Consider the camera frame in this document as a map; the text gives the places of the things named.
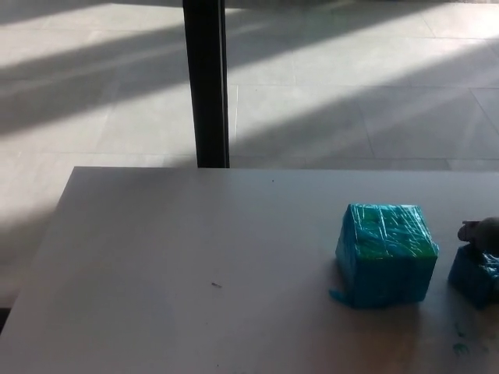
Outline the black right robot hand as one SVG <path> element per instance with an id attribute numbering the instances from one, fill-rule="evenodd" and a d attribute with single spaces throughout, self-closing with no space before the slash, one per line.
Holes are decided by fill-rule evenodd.
<path id="1" fill-rule="evenodd" d="M 463 221 L 458 230 L 458 239 L 471 243 L 481 252 L 498 256 L 498 217 L 487 217 L 481 221 Z"/>

